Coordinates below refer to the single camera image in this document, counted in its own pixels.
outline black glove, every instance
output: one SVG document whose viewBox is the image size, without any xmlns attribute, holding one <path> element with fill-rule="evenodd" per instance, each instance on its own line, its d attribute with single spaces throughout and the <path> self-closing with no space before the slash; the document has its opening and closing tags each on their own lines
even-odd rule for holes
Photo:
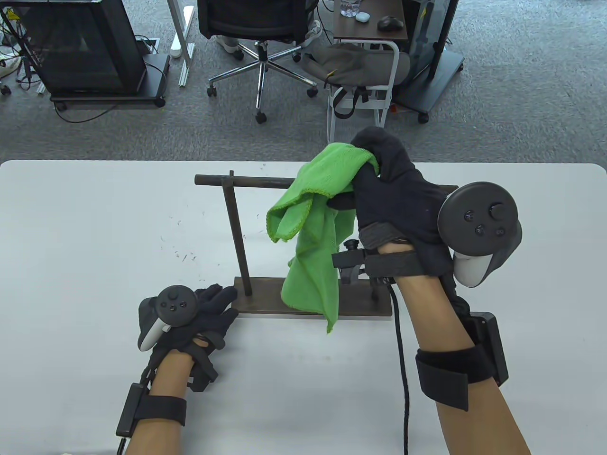
<svg viewBox="0 0 607 455">
<path fill-rule="evenodd" d="M 197 315 L 190 324 L 173 327 L 158 339 L 148 367 L 158 368 L 155 364 L 160 364 L 166 353 L 172 349 L 186 352 L 194 359 L 191 373 L 193 381 L 188 386 L 194 392 L 199 392 L 217 378 L 217 372 L 208 356 L 215 349 L 223 349 L 225 346 L 223 338 L 238 316 L 238 310 L 226 309 L 237 297 L 236 288 L 233 286 L 222 288 L 220 285 L 212 285 L 208 289 L 196 290 L 195 294 L 198 297 Z M 193 342 L 194 338 L 207 341 L 209 345 L 202 348 Z"/>
<path fill-rule="evenodd" d="M 458 315 L 467 315 L 468 304 L 455 292 L 451 253 L 438 232 L 438 212 L 447 194 L 424 179 L 401 141 L 383 128 L 365 128 L 351 143 L 369 150 L 380 169 L 376 177 L 373 166 L 365 164 L 353 180 L 359 230 L 373 223 L 390 223 L 413 244 L 424 272 L 440 278 Z M 341 195 L 329 205 L 349 208 L 349 197 Z"/>
</svg>

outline towel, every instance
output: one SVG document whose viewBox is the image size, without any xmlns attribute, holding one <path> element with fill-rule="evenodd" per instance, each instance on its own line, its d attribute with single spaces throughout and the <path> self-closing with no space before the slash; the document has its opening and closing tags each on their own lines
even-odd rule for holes
<svg viewBox="0 0 607 455">
<path fill-rule="evenodd" d="M 300 311 L 322 314 L 330 333 L 339 315 L 339 274 L 331 255 L 354 232 L 354 210 L 327 206 L 335 195 L 352 191 L 352 179 L 365 163 L 379 172 L 371 152 L 351 144 L 329 144 L 304 164 L 297 178 L 268 211 L 266 226 L 273 242 L 297 234 L 295 257 L 282 286 L 282 301 Z"/>
</svg>

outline gray bag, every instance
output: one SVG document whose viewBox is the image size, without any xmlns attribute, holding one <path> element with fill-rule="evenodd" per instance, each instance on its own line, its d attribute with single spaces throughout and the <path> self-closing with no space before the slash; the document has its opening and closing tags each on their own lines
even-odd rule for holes
<svg viewBox="0 0 607 455">
<path fill-rule="evenodd" d="M 335 116 L 350 118 L 359 98 L 369 100 L 367 87 L 386 86 L 390 82 L 394 52 L 392 50 L 367 50 L 349 42 L 321 47 L 304 54 L 302 67 L 311 76 L 335 88 L 343 87 L 333 100 Z M 409 55 L 401 52 L 396 66 L 394 85 L 400 84 L 409 74 Z M 353 90 L 352 109 L 343 114 L 337 112 L 337 105 Z"/>
</svg>

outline caster wheel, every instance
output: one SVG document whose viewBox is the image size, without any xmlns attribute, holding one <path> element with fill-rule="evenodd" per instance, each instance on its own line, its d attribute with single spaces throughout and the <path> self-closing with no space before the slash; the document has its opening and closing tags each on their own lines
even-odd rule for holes
<svg viewBox="0 0 607 455">
<path fill-rule="evenodd" d="M 259 123 L 260 125 L 262 123 L 265 123 L 265 121 L 268 119 L 268 117 L 265 116 L 265 114 L 263 112 L 257 112 L 257 114 L 255 115 L 255 120 L 257 121 L 257 123 Z"/>
</svg>

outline wooden stand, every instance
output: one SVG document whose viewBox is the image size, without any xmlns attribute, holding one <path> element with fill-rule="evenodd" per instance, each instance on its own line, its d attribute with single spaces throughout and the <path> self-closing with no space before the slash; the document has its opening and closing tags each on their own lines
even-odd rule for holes
<svg viewBox="0 0 607 455">
<path fill-rule="evenodd" d="M 276 177 L 235 177 L 231 170 L 229 175 L 196 175 L 194 183 L 205 186 L 221 186 L 226 201 L 228 218 L 240 276 L 234 278 L 234 286 L 238 290 L 238 298 L 232 307 L 241 313 L 249 314 L 310 314 L 299 311 L 284 304 L 280 297 L 284 278 L 251 277 L 246 263 L 245 243 L 242 238 L 238 205 L 234 187 L 288 189 L 293 183 L 292 178 Z M 449 193 L 456 186 L 441 186 Z M 358 280 L 350 285 L 339 285 L 339 315 L 362 317 L 392 316 L 390 293 L 385 286 L 372 288 L 369 280 Z"/>
</svg>

